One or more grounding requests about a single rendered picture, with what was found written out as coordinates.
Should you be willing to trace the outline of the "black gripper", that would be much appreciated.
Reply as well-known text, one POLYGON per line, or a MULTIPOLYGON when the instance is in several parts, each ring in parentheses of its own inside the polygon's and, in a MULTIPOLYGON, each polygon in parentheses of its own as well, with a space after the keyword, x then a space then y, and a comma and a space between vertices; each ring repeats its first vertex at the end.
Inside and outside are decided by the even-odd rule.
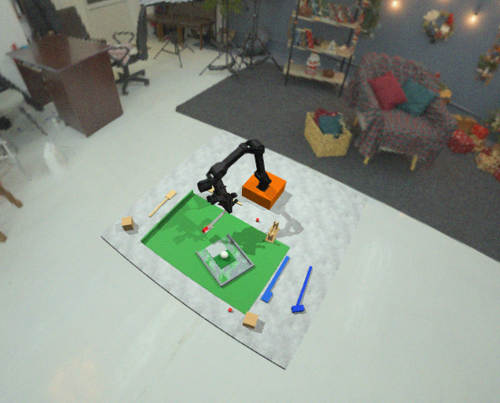
POLYGON ((216 193, 216 197, 210 200, 210 204, 214 205, 218 202, 217 205, 222 206, 228 214, 232 213, 233 207, 229 207, 229 205, 233 202, 233 199, 237 197, 235 192, 230 193, 226 191, 227 186, 224 184, 214 187, 214 192, 216 193))

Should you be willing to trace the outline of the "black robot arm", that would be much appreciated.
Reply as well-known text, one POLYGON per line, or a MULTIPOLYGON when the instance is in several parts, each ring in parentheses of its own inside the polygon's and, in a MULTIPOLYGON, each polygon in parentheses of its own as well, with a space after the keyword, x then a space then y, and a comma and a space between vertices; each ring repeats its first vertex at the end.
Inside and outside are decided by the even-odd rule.
POLYGON ((201 180, 197 183, 198 190, 200 192, 205 192, 219 185, 222 185, 222 179, 227 173, 228 168, 244 154, 253 154, 255 156, 256 171, 255 177, 259 181, 259 185, 256 187, 261 191, 265 192, 270 186, 272 180, 269 178, 265 170, 265 164, 263 159, 263 154, 265 153, 266 147, 260 142, 259 139, 249 139, 244 143, 239 144, 229 156, 227 156, 223 161, 216 163, 208 171, 205 180, 201 180), (249 147, 248 147, 249 146, 249 147), (212 174, 212 176, 211 176, 212 174))

